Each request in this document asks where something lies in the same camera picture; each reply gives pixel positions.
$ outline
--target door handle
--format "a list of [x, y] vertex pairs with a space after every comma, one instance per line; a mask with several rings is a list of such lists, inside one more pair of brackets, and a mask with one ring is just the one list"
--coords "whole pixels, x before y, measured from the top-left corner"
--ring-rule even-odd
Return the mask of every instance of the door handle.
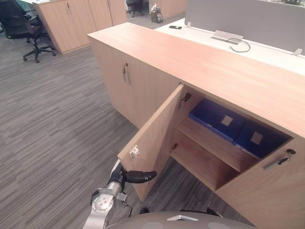
[[68, 10], [69, 10], [70, 14], [72, 15], [69, 3], [67, 3], [67, 7], [68, 7]]
[[284, 158], [282, 158], [280, 160], [276, 160], [275, 162], [272, 162], [272, 163], [266, 165], [264, 167], [264, 170], [270, 169], [271, 167], [273, 167], [275, 165], [279, 165], [280, 166], [282, 163], [290, 161], [292, 155], [296, 154], [296, 152], [293, 149], [288, 149], [288, 150], [286, 150], [286, 152], [288, 154], [288, 157], [284, 157]]
[[66, 12], [67, 12], [67, 15], [69, 15], [69, 7], [68, 7], [68, 3], [67, 3], [67, 5], [66, 5]]
[[123, 68], [122, 68], [122, 75], [123, 75], [123, 79], [124, 79], [124, 82], [126, 82], [126, 69], [125, 69], [125, 64], [123, 65]]
[[128, 63], [123, 65], [122, 74], [123, 74], [124, 81], [125, 82], [127, 81], [128, 84], [130, 85], [132, 82], [131, 82], [130, 76], [129, 76]]

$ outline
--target door hinge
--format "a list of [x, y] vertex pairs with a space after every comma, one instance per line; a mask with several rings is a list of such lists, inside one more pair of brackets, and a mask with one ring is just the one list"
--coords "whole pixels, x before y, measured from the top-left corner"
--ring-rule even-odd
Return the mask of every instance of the door hinge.
[[185, 96], [179, 101], [179, 108], [181, 107], [182, 102], [187, 102], [191, 97], [192, 95], [190, 93], [186, 93]]
[[172, 146], [172, 148], [171, 148], [171, 150], [170, 150], [170, 153], [172, 152], [172, 151], [174, 151], [177, 147], [178, 147], [178, 143], [175, 143], [173, 146]]

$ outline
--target office chair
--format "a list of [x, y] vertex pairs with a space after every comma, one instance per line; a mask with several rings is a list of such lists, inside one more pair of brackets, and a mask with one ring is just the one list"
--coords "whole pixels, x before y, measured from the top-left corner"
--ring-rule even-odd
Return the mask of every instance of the office chair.
[[143, 0], [126, 0], [128, 6], [128, 11], [126, 13], [131, 13], [134, 18], [134, 14], [139, 12], [143, 16]]
[[285, 3], [291, 5], [300, 5], [301, 0], [285, 0]]
[[37, 58], [41, 52], [51, 52], [53, 56], [56, 56], [54, 51], [46, 50], [48, 48], [54, 50], [52, 46], [41, 48], [37, 46], [37, 39], [42, 36], [47, 36], [46, 33], [42, 32], [43, 25], [39, 17], [34, 17], [29, 20], [17, 5], [15, 0], [0, 0], [0, 23], [8, 39], [26, 38], [32, 42], [34, 50], [25, 54], [23, 60], [27, 61], [27, 56], [35, 54], [35, 61], [39, 63]]

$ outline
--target blue box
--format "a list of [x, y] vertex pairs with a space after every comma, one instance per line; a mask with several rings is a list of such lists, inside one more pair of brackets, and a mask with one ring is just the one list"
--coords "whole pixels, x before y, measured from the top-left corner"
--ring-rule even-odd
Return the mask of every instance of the blue box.
[[289, 139], [284, 133], [247, 120], [233, 144], [263, 158]]
[[237, 138], [246, 121], [242, 115], [208, 99], [203, 99], [189, 117], [230, 142]]

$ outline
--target cable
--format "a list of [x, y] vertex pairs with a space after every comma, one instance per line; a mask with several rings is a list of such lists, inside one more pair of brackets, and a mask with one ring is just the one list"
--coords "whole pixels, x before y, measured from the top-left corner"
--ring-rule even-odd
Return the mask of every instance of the cable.
[[128, 218], [130, 218], [130, 216], [132, 216], [132, 207], [130, 207], [128, 204], [126, 204], [124, 201], [122, 202], [122, 204], [128, 208], [130, 208], [130, 212], [129, 212], [129, 216]]
[[230, 41], [230, 40], [238, 40], [238, 41], [240, 41], [240, 42], [245, 43], [245, 44], [248, 45], [248, 47], [249, 47], [249, 49], [246, 50], [246, 51], [237, 51], [237, 50], [235, 50], [234, 48], [232, 48], [232, 46], [230, 46], [230, 49], [232, 49], [234, 52], [248, 52], [248, 51], [250, 51], [250, 49], [251, 49], [251, 46], [249, 45], [248, 42], [245, 42], [245, 41], [243, 41], [243, 40], [241, 40], [241, 39], [238, 39], [238, 38], [230, 38], [230, 39], [228, 39], [228, 40], [226, 40], [226, 41], [228, 42], [228, 41]]

